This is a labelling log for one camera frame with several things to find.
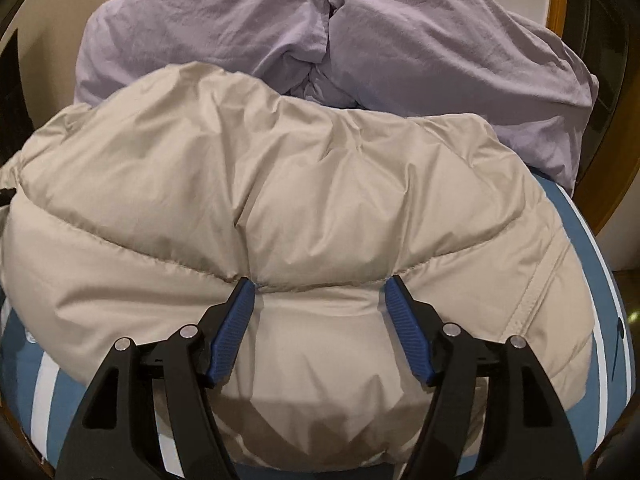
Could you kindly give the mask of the beige puffer jacket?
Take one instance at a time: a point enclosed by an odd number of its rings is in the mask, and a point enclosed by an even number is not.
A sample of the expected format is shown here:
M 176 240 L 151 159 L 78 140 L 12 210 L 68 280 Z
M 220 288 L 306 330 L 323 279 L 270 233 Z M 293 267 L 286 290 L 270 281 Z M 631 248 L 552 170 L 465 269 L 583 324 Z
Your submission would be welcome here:
M 584 396 L 593 307 L 555 206 L 476 115 L 403 118 L 171 65 L 75 104 L 1 169 L 1 281 L 78 382 L 111 344 L 170 336 L 240 278 L 255 310 L 212 397 L 234 460 L 401 464 L 432 395 L 384 309 L 411 295 L 471 335 L 523 336 L 562 404 Z

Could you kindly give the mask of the blue white striped bed sheet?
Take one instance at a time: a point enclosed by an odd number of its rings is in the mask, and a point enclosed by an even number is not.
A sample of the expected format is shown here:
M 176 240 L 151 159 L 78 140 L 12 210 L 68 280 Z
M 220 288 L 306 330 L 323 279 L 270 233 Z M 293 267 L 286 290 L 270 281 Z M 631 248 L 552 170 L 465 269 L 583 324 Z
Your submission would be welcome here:
M 127 312 L 108 294 L 105 311 L 78 314 L 80 338 L 62 345 L 82 377 L 98 366 L 111 336 L 130 328 L 147 341 L 192 321 L 209 299 L 230 292 L 242 274 L 264 294 L 224 396 L 254 385 L 258 400 L 278 387 L 306 408 L 303 427 L 324 415 L 364 441 L 342 467 L 371 469 L 402 460 L 416 440 L 384 425 L 409 367 L 399 341 L 383 325 L 382 287 L 399 273 L 419 296 L 437 302 L 444 318 L 485 338 L 521 333 L 539 353 L 567 405 L 579 451 L 590 453 L 634 390 L 634 362 L 616 285 L 584 218 L 556 183 L 533 176 L 491 190 L 474 182 L 474 200 L 440 193 L 435 203 L 417 190 L 300 184 L 265 188 L 244 214 L 221 192 L 173 197 L 166 209 L 78 206 L 49 214 L 17 195 L 1 211 L 1 390 L 36 448 L 57 460 L 84 385 L 54 362 L 28 322 L 43 326 L 50 304 L 27 289 L 14 260 L 15 237 L 29 255 L 51 260 L 46 237 L 78 248 L 93 264 L 90 281 L 130 292 L 141 281 L 142 307 Z M 150 298 L 156 281 L 176 306 Z

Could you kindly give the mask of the right lavender pillow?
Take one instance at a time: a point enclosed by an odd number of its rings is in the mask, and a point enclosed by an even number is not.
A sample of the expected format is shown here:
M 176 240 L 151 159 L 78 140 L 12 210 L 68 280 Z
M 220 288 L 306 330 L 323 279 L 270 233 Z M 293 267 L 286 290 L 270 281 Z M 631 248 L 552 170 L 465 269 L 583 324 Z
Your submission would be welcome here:
M 477 114 L 526 165 L 574 188 L 599 83 L 554 32 L 495 0 L 328 1 L 328 46 L 301 96 L 405 117 Z

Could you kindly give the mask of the lavender pillow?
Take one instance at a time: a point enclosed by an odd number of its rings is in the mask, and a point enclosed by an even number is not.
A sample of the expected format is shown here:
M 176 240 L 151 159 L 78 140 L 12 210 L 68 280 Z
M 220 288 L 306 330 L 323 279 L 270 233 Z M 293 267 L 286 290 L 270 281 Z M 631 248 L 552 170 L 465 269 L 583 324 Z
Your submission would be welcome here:
M 322 102 L 328 0 L 108 0 L 91 14 L 74 99 L 99 104 L 169 64 L 202 62 Z
M 495 0 L 328 1 L 328 46 L 301 96 L 405 117 L 477 114 L 526 165 L 574 188 L 599 83 L 554 32 Z

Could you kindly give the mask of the left lavender pillow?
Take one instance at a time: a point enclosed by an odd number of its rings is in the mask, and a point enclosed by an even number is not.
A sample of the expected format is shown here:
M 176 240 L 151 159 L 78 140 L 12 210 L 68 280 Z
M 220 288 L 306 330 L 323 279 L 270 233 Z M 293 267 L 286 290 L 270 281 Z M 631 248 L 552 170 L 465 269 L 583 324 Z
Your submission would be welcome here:
M 328 0 L 108 0 L 91 14 L 74 99 L 99 104 L 169 64 L 202 62 L 322 102 Z

